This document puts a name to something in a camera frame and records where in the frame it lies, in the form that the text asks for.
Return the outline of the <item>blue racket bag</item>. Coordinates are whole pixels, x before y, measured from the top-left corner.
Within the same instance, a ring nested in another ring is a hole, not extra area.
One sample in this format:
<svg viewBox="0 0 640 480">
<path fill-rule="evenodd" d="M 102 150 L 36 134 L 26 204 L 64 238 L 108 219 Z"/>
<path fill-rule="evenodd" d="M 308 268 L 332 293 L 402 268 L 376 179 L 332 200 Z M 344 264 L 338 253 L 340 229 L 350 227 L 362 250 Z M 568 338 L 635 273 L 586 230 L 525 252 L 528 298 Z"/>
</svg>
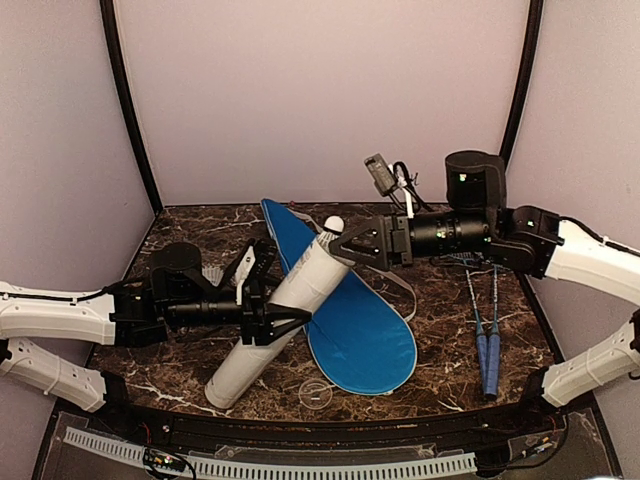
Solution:
<svg viewBox="0 0 640 480">
<path fill-rule="evenodd" d="M 262 200 L 261 207 L 287 275 L 323 225 L 309 227 L 308 216 L 270 199 Z M 407 319 L 371 289 L 351 263 L 338 260 L 349 272 L 304 326 L 312 356 L 328 380 L 347 392 L 389 394 L 414 372 L 413 333 Z"/>
</svg>

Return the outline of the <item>clear plastic tube lid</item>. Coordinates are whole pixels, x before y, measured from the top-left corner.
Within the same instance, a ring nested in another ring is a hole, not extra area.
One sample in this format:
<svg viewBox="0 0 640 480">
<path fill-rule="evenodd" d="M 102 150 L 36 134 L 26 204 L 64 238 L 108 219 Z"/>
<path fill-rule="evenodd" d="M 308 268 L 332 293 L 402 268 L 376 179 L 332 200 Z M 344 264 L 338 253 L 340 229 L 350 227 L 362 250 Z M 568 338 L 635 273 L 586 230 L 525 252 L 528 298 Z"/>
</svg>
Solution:
<svg viewBox="0 0 640 480">
<path fill-rule="evenodd" d="M 326 380 L 311 378 L 300 385 L 298 397 L 304 407 L 310 410 L 321 410 L 331 403 L 333 386 Z"/>
</svg>

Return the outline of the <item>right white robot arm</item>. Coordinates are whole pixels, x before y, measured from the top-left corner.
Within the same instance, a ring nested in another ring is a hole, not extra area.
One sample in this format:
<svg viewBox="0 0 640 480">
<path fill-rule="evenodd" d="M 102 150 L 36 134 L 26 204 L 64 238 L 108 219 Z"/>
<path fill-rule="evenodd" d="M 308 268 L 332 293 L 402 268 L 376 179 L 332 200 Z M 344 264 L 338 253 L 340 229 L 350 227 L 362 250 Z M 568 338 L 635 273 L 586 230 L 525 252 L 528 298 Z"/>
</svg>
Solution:
<svg viewBox="0 0 640 480">
<path fill-rule="evenodd" d="M 481 260 L 537 279 L 581 285 L 639 303 L 639 252 L 581 221 L 535 206 L 506 205 L 505 162 L 477 150 L 445 159 L 449 211 L 377 216 L 330 244 L 336 257 L 379 270 L 417 258 L 477 254 Z M 534 432 L 574 399 L 639 371 L 639 316 L 585 351 L 529 375 L 522 403 L 510 413 L 521 434 Z"/>
</svg>

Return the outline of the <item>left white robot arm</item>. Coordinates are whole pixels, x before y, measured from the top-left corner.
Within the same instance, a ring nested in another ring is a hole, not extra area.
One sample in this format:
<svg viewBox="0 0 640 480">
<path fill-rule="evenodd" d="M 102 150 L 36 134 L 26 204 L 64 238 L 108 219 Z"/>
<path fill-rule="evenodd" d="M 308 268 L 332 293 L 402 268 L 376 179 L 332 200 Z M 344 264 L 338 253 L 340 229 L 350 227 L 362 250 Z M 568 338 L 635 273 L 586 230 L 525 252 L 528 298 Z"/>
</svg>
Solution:
<svg viewBox="0 0 640 480">
<path fill-rule="evenodd" d="M 310 321 L 307 309 L 266 295 L 277 248 L 249 240 L 213 278 L 199 248 L 177 242 L 151 254 L 147 275 L 95 292 L 27 289 L 1 285 L 1 373 L 87 412 L 101 412 L 120 436 L 141 427 L 128 404 L 125 380 L 111 372 L 75 365 L 34 344 L 36 338 L 75 339 L 116 347 L 165 342 L 181 328 L 235 325 L 245 344 L 265 346 Z"/>
</svg>

